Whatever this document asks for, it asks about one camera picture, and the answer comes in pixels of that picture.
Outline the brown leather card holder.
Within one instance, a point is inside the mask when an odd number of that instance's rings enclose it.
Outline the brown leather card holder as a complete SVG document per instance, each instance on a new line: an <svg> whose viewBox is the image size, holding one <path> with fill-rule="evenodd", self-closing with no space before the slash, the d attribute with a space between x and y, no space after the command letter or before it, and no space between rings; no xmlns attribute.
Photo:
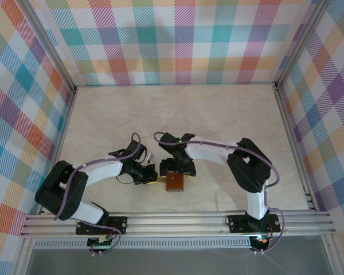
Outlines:
<svg viewBox="0 0 344 275"><path fill-rule="evenodd" d="M178 172L168 171L166 175L166 191L183 191L184 176Z"/></svg>

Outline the left controller board green light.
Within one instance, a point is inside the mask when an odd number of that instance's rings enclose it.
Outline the left controller board green light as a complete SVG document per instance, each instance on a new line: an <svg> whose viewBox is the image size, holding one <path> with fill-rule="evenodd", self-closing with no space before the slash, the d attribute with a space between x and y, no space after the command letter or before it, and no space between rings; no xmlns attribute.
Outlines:
<svg viewBox="0 0 344 275"><path fill-rule="evenodd" d="M93 249L108 249L113 244L114 240L110 239L102 239L102 238L88 238L87 239L87 246Z"/></svg>

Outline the controller board green light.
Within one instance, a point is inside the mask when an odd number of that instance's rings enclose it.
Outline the controller board green light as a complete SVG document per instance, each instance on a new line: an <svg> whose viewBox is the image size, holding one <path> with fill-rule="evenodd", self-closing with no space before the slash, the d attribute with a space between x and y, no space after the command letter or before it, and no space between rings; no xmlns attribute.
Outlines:
<svg viewBox="0 0 344 275"><path fill-rule="evenodd" d="M87 246L93 249L108 249L113 244L114 240L110 239L102 239L102 238L88 238L87 239Z"/></svg>
<svg viewBox="0 0 344 275"><path fill-rule="evenodd" d="M267 236L251 236L250 238L251 250L254 252L267 250L269 248L269 242L271 237Z"/></svg>

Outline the right controller board green light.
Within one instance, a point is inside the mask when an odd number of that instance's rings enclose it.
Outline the right controller board green light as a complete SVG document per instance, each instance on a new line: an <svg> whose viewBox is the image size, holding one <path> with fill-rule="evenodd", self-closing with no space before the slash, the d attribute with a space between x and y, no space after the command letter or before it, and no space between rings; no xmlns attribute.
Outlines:
<svg viewBox="0 0 344 275"><path fill-rule="evenodd" d="M251 236L250 238L251 250L254 252L267 250L269 248L269 242L271 237L267 236Z"/></svg>

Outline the long aluminium mounting rail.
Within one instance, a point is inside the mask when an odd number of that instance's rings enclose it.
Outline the long aluminium mounting rail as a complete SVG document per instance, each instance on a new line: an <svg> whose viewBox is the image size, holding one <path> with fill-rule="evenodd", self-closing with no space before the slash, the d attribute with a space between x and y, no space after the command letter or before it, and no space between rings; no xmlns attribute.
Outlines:
<svg viewBox="0 0 344 275"><path fill-rule="evenodd" d="M127 237L225 237L231 233L226 216L240 211L134 212L127 217ZM285 210L278 216L285 235L323 235L336 232L330 214L313 210ZM49 213L27 217L21 237L75 237L77 222L54 220Z"/></svg>

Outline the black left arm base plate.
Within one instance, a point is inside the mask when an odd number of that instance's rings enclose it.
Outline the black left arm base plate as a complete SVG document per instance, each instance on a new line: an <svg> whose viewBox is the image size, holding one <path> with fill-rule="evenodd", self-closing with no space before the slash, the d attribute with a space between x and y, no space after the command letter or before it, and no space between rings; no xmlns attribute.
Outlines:
<svg viewBox="0 0 344 275"><path fill-rule="evenodd" d="M105 216L98 223L80 221L77 223L76 235L107 235L110 232L116 233L118 229L121 234L126 233L127 217L125 216Z"/></svg>

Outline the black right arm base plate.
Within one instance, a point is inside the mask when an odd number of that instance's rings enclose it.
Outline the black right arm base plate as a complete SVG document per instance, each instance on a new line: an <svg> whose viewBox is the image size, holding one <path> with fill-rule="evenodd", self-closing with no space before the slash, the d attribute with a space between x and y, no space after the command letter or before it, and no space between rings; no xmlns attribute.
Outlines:
<svg viewBox="0 0 344 275"><path fill-rule="evenodd" d="M230 233L279 233L281 226L276 214L268 214L257 220L249 215L226 216Z"/></svg>

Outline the aluminium lower frame leg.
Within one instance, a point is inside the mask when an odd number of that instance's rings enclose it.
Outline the aluminium lower frame leg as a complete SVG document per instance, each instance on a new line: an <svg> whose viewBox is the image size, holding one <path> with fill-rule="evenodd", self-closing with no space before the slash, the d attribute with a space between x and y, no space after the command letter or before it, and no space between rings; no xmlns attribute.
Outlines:
<svg viewBox="0 0 344 275"><path fill-rule="evenodd" d="M10 275L26 275L35 243L35 238L21 238L19 240Z"/></svg>
<svg viewBox="0 0 344 275"><path fill-rule="evenodd" d="M339 257L333 236L331 234L323 234L322 241L333 275L344 275L341 259Z"/></svg>

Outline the aluminium corner post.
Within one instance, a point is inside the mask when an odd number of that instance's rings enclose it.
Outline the aluminium corner post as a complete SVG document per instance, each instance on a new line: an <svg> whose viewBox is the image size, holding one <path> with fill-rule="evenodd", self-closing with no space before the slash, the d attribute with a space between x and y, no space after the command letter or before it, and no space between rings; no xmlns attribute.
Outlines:
<svg viewBox="0 0 344 275"><path fill-rule="evenodd" d="M331 0L317 0L316 5L314 6L313 11L309 16L307 23L300 32L300 36L298 38L298 41L296 42L296 45L294 46L292 54L287 59L287 62L284 64L284 68L281 74L279 74L278 79L274 82L276 90L278 92L282 89L284 83L289 78L290 73L292 72L295 66L295 63L298 61L302 51L309 42L312 34L314 33L319 21L322 19L323 14L327 10L330 3Z"/></svg>
<svg viewBox="0 0 344 275"><path fill-rule="evenodd" d="M29 25L34 30L35 34L38 37L39 42L41 43L42 47L49 55L50 59L54 63L55 68L58 70L59 75L64 80L65 85L67 88L73 93L77 93L77 86L75 85L74 81L72 80L67 68L65 67L64 63L62 62L60 56L58 55L57 50L55 49L54 44L52 43L51 39L49 38L45 28L43 27L42 23L40 22L35 10L31 6L29 0L15 0L16 4L19 6L21 11L23 12L25 18L28 20Z"/></svg>

